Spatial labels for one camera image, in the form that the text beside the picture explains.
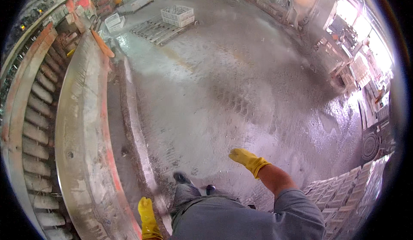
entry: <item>wooden pallet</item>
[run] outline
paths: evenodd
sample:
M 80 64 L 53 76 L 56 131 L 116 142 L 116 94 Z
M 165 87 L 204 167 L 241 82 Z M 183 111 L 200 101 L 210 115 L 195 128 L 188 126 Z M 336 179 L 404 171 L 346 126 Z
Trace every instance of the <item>wooden pallet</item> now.
M 158 15 L 152 19 L 139 24 L 131 32 L 139 37 L 142 37 L 155 45 L 164 45 L 174 37 L 186 31 L 196 21 L 182 28 L 162 21 L 162 16 Z

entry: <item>white plastic crate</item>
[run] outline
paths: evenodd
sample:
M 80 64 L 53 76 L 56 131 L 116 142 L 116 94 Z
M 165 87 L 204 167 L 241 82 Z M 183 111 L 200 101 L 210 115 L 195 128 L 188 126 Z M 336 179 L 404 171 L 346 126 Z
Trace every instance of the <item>white plastic crate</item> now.
M 192 15 L 191 17 L 189 17 L 189 18 L 187 18 L 186 20 L 183 20 L 183 21 L 172 20 L 172 19 L 169 19 L 167 17 L 162 17 L 162 20 L 166 23 L 169 23 L 169 24 L 172 24 L 172 25 L 175 25 L 175 26 L 178 26 L 178 27 L 182 28 L 184 26 L 187 26 L 190 23 L 193 23 L 195 21 L 195 16 Z
M 168 18 L 175 21 L 184 21 L 194 16 L 194 9 L 182 5 L 173 5 L 161 9 L 162 18 Z
M 109 33 L 112 33 L 112 32 L 114 32 L 114 31 L 120 30 L 120 29 L 124 26 L 124 24 L 125 24 L 125 16 L 122 16 L 120 19 L 121 19 L 121 22 L 120 22 L 120 23 L 115 24 L 115 25 L 107 28 L 107 30 L 109 31 Z
M 115 24 L 118 24 L 119 22 L 121 22 L 121 19 L 119 18 L 118 13 L 115 13 L 105 19 L 105 24 L 108 29 L 114 26 Z

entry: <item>yellow rubber glove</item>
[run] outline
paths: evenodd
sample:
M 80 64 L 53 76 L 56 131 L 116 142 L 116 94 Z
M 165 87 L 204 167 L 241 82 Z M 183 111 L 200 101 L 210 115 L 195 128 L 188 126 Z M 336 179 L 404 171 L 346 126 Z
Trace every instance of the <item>yellow rubber glove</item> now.
M 246 149 L 232 149 L 229 157 L 231 160 L 244 165 L 255 178 L 258 178 L 258 171 L 265 165 L 271 164 L 263 157 L 257 157 Z
M 137 204 L 137 210 L 142 220 L 142 240 L 144 239 L 160 239 L 162 240 L 161 231 L 155 220 L 155 214 L 152 207 L 152 200 L 147 197 L 142 197 Z

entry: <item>wet concrete floor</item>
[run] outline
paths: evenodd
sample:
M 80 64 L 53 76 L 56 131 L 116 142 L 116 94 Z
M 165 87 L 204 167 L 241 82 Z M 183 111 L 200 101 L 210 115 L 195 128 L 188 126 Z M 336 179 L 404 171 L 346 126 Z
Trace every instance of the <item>wet concrete floor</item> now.
M 163 47 L 129 32 L 173 4 L 193 7 L 199 23 Z M 245 205 L 271 210 L 272 193 L 228 158 L 232 148 L 265 157 L 300 187 L 361 164 L 356 98 L 335 93 L 296 32 L 256 6 L 154 0 L 126 16 L 115 37 L 131 62 L 143 134 L 167 204 L 172 173 L 181 170 L 199 187 L 213 183 Z M 120 176 L 131 202 L 128 180 L 135 179 Z

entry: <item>concrete curb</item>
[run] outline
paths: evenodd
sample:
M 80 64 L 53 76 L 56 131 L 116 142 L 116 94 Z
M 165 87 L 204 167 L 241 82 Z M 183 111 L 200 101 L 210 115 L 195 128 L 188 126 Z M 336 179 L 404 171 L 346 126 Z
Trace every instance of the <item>concrete curb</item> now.
M 164 197 L 160 194 L 158 184 L 155 181 L 154 173 L 149 162 L 148 150 L 139 120 L 137 96 L 129 60 L 125 53 L 122 52 L 117 41 L 111 40 L 111 46 L 112 48 L 115 47 L 115 55 L 119 61 L 116 72 L 119 75 L 121 82 L 121 109 L 123 122 L 127 129 L 127 139 L 131 144 L 133 154 L 137 158 L 136 160 L 139 162 L 140 175 L 138 175 L 138 177 L 145 187 L 145 189 L 142 189 L 142 193 L 150 195 L 152 198 L 155 213 L 162 220 L 162 223 L 159 223 L 160 221 L 157 220 L 160 230 L 164 237 L 166 234 L 169 234 L 166 236 L 166 238 L 168 238 L 172 235 L 172 219 L 169 215 Z

